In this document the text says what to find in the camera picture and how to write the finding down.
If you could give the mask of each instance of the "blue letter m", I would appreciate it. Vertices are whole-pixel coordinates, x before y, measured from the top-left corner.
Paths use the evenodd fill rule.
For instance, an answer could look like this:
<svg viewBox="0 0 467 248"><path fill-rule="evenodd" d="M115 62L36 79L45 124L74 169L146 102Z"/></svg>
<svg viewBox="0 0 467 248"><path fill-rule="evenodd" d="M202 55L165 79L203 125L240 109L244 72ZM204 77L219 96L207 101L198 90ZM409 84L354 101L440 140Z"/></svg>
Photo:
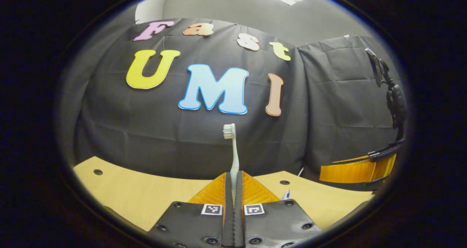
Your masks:
<svg viewBox="0 0 467 248"><path fill-rule="evenodd" d="M198 91L205 102L208 110L211 110L219 97L224 93L224 101L219 104L219 110L224 113L245 114L247 106L243 103L243 87L248 71L232 67L216 81L211 68L208 65L193 64L188 67L192 73L185 98L178 102L182 109L197 110L201 103L197 100Z"/></svg>

